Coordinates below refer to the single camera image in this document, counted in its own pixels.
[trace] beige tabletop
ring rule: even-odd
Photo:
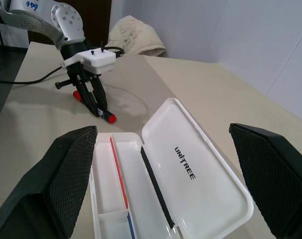
[[[16,81],[39,79],[62,62],[54,46],[31,43]],[[239,122],[282,134],[302,154],[302,121],[260,95],[216,64],[128,55],[102,77],[114,125],[91,115],[76,101],[73,86],[56,90],[65,71],[32,86],[14,86],[0,115],[0,206],[20,178],[59,136],[84,126],[98,132],[141,130],[159,106],[176,96],[213,139],[236,174],[240,167],[229,124]],[[93,239],[90,193],[87,192],[73,239]],[[274,238],[258,209],[228,239]]]

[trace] black rubber strip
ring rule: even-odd
[[[159,202],[161,204],[161,207],[162,207],[162,210],[164,212],[164,215],[165,215],[165,218],[167,220],[167,223],[169,224],[170,226],[170,229],[172,229],[174,227],[174,222],[172,221],[172,218],[170,216],[170,213],[169,213],[169,210],[167,209],[167,206],[165,204],[165,200],[163,198],[163,195],[161,193],[161,190],[159,188],[159,185],[155,179],[155,175],[153,173],[153,170],[151,168],[151,165],[150,165],[150,162],[148,160],[148,157],[146,155],[146,152],[145,150],[143,149],[143,147],[141,147],[141,155],[142,155],[142,158],[143,158],[143,161],[145,162],[145,165],[146,165],[146,168],[147,168],[147,171],[149,173],[149,176],[150,176],[150,179],[152,181],[152,184],[153,184],[153,187],[155,189],[155,192],[156,192],[156,195],[157,195],[157,198],[159,199]]]

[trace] black chair leg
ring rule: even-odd
[[[1,31],[0,31],[0,42],[1,42],[1,48],[2,48],[2,50],[4,51],[5,48],[4,48],[4,46],[3,46],[3,40],[2,40]]]

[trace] beige cloth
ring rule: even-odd
[[[117,46],[129,54],[148,56],[158,56],[165,51],[155,30],[133,16],[126,16],[116,23],[106,46]]]

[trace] dark doorway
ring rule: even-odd
[[[83,20],[85,37],[93,46],[108,43],[111,0],[60,0],[73,6],[80,13]],[[46,36],[28,31],[29,41],[53,44]]]

